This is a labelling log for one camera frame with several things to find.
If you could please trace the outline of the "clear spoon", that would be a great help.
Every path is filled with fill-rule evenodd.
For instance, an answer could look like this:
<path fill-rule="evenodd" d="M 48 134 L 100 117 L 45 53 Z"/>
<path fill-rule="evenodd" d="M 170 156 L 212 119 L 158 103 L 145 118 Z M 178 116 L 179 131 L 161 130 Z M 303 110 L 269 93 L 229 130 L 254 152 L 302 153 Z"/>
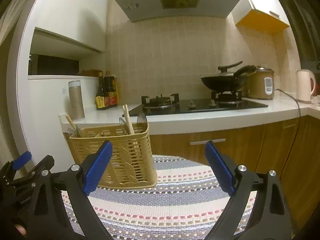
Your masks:
<path fill-rule="evenodd" d="M 76 130 L 75 130 L 76 136 L 79 137 L 79 138 L 84 138 L 84 137 L 85 137 L 85 134 L 84 134 L 83 131 L 79 128 L 79 126 L 76 125 L 75 128 L 76 128 Z"/>
<path fill-rule="evenodd" d="M 122 117 L 119 118 L 119 124 L 121 126 L 122 131 L 123 131 L 123 134 L 128 135 L 129 130 L 128 130 L 128 127 L 127 127 L 125 120 Z"/>
<path fill-rule="evenodd" d="M 137 127 L 141 133 L 145 132 L 148 127 L 148 121 L 145 113 L 139 113 L 137 116 Z"/>

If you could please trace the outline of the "yellow plastic utensil basket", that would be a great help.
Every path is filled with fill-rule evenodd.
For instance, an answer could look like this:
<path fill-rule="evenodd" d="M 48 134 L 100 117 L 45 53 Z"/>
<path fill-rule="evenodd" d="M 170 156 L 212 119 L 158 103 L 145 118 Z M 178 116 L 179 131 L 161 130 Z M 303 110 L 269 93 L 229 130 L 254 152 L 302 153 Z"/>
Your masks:
<path fill-rule="evenodd" d="M 71 135 L 69 148 L 74 161 L 80 164 L 96 153 L 104 141 L 112 144 L 111 160 L 99 182 L 112 189 L 142 189 L 157 184 L 149 130 L 134 124 L 134 134 L 124 134 L 123 125 L 89 127 L 81 130 L 83 137 Z"/>

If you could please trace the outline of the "beige thermos flask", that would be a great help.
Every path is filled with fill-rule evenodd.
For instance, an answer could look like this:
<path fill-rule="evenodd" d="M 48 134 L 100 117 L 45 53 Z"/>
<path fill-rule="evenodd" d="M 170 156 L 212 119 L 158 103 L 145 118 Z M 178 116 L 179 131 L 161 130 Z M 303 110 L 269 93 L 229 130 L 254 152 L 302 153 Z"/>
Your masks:
<path fill-rule="evenodd" d="M 80 80 L 72 80 L 68 83 L 69 100 L 71 104 L 71 117 L 73 120 L 83 120 L 85 118 L 82 100 Z"/>

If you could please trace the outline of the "soy sauce bottle yellow label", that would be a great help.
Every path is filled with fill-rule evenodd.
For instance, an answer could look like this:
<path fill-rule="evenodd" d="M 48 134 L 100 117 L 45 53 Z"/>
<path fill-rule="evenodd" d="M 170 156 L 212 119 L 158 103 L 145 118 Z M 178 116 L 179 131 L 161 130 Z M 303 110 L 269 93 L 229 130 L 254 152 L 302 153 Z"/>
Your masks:
<path fill-rule="evenodd" d="M 95 96 L 95 104 L 97 110 L 105 110 L 109 108 L 109 99 L 108 92 L 105 92 L 104 89 L 104 78 L 103 73 L 99 72 L 98 74 L 98 90 Z"/>

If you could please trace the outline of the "striped woven table mat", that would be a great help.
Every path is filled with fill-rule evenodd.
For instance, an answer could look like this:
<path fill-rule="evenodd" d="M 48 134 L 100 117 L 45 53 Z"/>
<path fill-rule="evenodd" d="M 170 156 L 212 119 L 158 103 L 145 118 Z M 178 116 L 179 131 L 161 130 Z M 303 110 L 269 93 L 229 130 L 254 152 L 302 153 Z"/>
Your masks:
<path fill-rule="evenodd" d="M 204 239 L 229 195 L 212 169 L 182 157 L 156 155 L 155 187 L 97 188 L 89 200 L 113 239 Z"/>

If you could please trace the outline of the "sauce bottle red label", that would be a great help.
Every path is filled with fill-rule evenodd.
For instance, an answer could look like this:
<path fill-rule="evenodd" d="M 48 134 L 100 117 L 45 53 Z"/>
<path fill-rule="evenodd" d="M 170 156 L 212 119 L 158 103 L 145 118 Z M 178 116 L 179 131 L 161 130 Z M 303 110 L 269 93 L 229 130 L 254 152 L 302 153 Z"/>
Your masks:
<path fill-rule="evenodd" d="M 117 107 L 118 105 L 118 94 L 116 89 L 116 79 L 111 75 L 110 71 L 106 71 L 104 77 L 105 91 L 108 93 L 109 107 Z"/>

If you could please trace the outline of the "black gas stove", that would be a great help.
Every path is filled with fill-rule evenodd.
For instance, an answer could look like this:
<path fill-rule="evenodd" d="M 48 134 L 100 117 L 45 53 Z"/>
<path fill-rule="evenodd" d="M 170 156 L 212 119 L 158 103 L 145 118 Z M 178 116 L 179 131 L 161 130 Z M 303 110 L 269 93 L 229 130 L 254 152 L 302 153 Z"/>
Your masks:
<path fill-rule="evenodd" d="M 171 94 L 171 96 L 158 95 L 154 98 L 142 96 L 141 102 L 141 105 L 129 111 L 130 116 L 138 116 L 140 113 L 169 115 L 268 107 L 263 103 L 243 99 L 241 91 L 231 93 L 212 91 L 210 98 L 192 100 L 182 100 L 177 93 Z"/>

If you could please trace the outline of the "brown rice cooker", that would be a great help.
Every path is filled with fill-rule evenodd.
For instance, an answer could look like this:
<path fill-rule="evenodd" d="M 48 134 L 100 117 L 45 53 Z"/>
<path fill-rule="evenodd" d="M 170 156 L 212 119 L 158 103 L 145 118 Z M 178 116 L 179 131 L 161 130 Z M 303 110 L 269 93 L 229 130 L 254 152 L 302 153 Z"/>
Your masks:
<path fill-rule="evenodd" d="M 272 100 L 274 97 L 274 71 L 266 67 L 257 67 L 246 82 L 247 96 L 250 99 Z"/>

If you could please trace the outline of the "black wok with lid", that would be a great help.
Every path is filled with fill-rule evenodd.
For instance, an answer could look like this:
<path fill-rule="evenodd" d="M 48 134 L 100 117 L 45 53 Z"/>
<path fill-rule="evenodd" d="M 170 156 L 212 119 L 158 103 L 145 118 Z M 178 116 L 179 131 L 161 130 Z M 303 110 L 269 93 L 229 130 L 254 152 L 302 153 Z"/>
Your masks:
<path fill-rule="evenodd" d="M 254 65 L 243 66 L 236 72 L 228 71 L 242 63 L 240 61 L 226 66 L 218 66 L 218 74 L 202 77 L 201 81 L 207 88 L 218 93 L 236 92 L 244 87 L 247 78 L 257 71 L 257 67 Z"/>

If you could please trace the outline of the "pink electric kettle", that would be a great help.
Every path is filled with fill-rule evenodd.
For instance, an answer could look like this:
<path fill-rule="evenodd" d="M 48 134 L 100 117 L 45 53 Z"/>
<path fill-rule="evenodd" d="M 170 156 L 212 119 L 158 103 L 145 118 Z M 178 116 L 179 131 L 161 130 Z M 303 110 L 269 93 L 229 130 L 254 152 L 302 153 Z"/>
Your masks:
<path fill-rule="evenodd" d="M 311 98 L 316 90 L 316 79 L 312 71 L 301 69 L 296 72 L 297 76 L 297 100 L 304 103 L 311 103 Z"/>

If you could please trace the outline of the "white upper left cabinet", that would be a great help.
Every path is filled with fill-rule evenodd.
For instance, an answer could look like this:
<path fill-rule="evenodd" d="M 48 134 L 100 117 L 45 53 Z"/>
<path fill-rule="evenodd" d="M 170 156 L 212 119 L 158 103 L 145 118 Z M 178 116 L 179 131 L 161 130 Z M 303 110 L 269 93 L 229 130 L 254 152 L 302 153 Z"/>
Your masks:
<path fill-rule="evenodd" d="M 80 60 L 105 52 L 107 0 L 36 0 L 31 54 Z"/>

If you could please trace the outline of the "white yellow wall cabinet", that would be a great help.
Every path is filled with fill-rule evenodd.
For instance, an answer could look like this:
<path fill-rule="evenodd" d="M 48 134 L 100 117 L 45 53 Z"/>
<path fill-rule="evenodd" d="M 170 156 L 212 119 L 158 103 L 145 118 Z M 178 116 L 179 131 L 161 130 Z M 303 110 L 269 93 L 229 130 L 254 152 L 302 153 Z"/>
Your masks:
<path fill-rule="evenodd" d="M 232 10 L 235 25 L 270 35 L 290 26 L 277 0 L 240 0 Z"/>

